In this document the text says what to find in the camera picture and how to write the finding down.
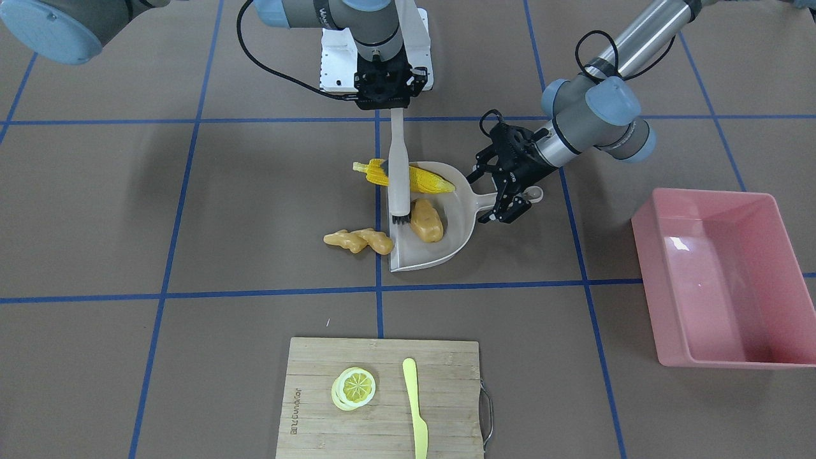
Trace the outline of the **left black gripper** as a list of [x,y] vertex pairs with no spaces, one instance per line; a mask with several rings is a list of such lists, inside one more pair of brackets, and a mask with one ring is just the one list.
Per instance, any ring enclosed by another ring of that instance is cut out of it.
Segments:
[[558,168],[543,159],[534,143],[539,137],[530,129],[496,124],[482,133],[491,143],[476,154],[476,164],[465,178],[472,185],[488,174],[493,185],[500,187],[488,194],[492,201],[488,201],[488,210],[478,217],[478,223],[509,224],[532,207],[527,188]]

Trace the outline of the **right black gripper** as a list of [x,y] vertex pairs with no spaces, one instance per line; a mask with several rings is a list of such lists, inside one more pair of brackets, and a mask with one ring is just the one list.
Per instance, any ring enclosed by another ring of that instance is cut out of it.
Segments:
[[354,102],[362,110],[408,108],[425,86],[426,67],[413,67],[405,54],[387,61],[368,61],[359,56],[356,61]]

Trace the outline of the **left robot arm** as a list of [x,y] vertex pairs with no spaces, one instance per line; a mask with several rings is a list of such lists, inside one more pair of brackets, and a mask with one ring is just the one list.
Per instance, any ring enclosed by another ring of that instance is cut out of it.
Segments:
[[655,149],[657,135],[641,116],[629,80],[652,69],[673,46],[685,24],[706,1],[653,1],[620,36],[600,35],[609,47],[589,62],[579,62],[572,79],[551,82],[541,97],[549,121],[538,130],[510,125],[497,110],[497,122],[484,131],[490,144],[476,156],[470,183],[492,177],[497,195],[478,222],[511,223],[532,206],[525,191],[582,153],[598,149],[617,161],[637,163]]

